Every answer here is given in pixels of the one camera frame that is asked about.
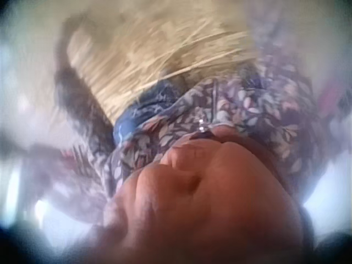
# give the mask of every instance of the skin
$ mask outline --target skin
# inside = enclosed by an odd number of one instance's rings
[[[214,139],[181,138],[130,176],[106,207],[96,256],[227,263],[299,254],[298,208],[276,178],[274,157],[230,127],[212,132]]]

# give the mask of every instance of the blurry background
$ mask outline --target blurry background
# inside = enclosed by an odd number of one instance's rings
[[[321,115],[336,109],[334,96],[351,90],[351,9],[349,1],[286,1],[287,19],[299,41],[303,69],[312,78]],[[54,44],[62,22],[85,13],[69,47],[72,65],[91,86],[108,117],[116,120],[161,69],[175,71],[235,48],[241,62],[255,57],[247,37],[243,0],[22,0],[7,5],[1,17],[1,119],[23,148],[40,142],[60,148],[77,142],[53,98]],[[212,70],[223,70],[213,67]],[[210,74],[185,74],[192,87]],[[351,115],[331,122],[337,137],[351,138]],[[1,162],[1,214],[15,211],[20,161]],[[342,152],[329,164],[306,203],[317,239],[351,232],[351,155]],[[38,224],[58,250],[84,235],[89,225],[36,206]]]

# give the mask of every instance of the sleeve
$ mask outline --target sleeve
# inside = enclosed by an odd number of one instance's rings
[[[66,47],[78,21],[73,17],[64,23],[62,37],[56,49],[57,102],[66,111],[71,126],[86,144],[89,161],[100,176],[107,196],[111,196],[114,187],[109,159],[115,148],[113,125],[89,87],[69,65],[67,58]]]
[[[259,51],[261,127],[277,155],[292,196],[303,202],[311,194],[328,160],[327,137],[318,117],[310,80],[300,69],[298,46],[281,0],[249,0],[248,24]]]

